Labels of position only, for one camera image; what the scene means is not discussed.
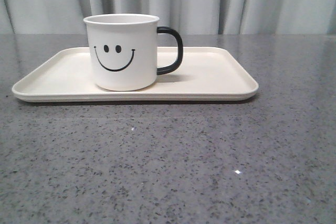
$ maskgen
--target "mug handle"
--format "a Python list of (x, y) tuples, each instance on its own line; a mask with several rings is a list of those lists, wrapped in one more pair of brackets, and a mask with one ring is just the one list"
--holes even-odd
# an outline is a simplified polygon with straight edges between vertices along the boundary
[(182, 63), (183, 59), (183, 42), (182, 38), (180, 37), (179, 33), (175, 31), (174, 29), (167, 27), (167, 26), (159, 26), (156, 29), (156, 32), (158, 34), (170, 34), (173, 35), (177, 41), (177, 59), (176, 61), (167, 66), (167, 67), (162, 67), (158, 68), (156, 74), (159, 76), (161, 74), (166, 74), (175, 71)]

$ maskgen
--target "smiley face mouth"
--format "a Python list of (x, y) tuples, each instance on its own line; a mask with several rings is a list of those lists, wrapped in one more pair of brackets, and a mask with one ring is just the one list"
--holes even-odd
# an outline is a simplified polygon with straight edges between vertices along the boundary
[(130, 61), (129, 61), (125, 66), (123, 66), (122, 68), (118, 68), (118, 69), (111, 69), (111, 68), (107, 68), (107, 67), (105, 67), (105, 66), (101, 63), (101, 61), (99, 60), (98, 55), (97, 55), (96, 46), (94, 46), (94, 49), (95, 49), (96, 56), (97, 56), (97, 60), (98, 60), (99, 64), (100, 64), (103, 68), (105, 68), (106, 70), (111, 71), (111, 72), (118, 72), (118, 71), (121, 71), (121, 70), (124, 70), (125, 68), (127, 68), (127, 67), (131, 64), (131, 62), (132, 62), (132, 60), (133, 60), (133, 58), (134, 58), (134, 51), (135, 51), (135, 49), (132, 49), (132, 57), (131, 57)]

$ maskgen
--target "countertop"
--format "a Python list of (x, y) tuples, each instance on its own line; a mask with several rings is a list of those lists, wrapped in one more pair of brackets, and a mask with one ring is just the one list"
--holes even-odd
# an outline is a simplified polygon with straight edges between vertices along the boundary
[(182, 38), (228, 50), (258, 93), (27, 103), (12, 85), (86, 36), (0, 35), (1, 223), (336, 223), (336, 36)]

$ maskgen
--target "tray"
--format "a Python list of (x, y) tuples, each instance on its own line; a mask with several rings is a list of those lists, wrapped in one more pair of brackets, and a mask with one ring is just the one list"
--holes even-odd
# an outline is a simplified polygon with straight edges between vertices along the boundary
[[(176, 54), (176, 47), (159, 47), (158, 66), (171, 64)], [(257, 90), (258, 83), (230, 53), (215, 47), (184, 47), (176, 71), (137, 91), (108, 91), (95, 85), (87, 47), (57, 53), (12, 87), (14, 96), (27, 102), (240, 101)]]

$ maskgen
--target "white mug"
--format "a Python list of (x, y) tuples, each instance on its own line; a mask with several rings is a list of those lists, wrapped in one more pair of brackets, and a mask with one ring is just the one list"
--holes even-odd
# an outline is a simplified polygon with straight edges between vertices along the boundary
[[(157, 27), (159, 18), (143, 14), (106, 14), (84, 18), (87, 25), (95, 83), (108, 90), (131, 91), (155, 82), (156, 76), (175, 71), (183, 59), (178, 32)], [(178, 45), (176, 61), (157, 66), (157, 34), (168, 33)]]

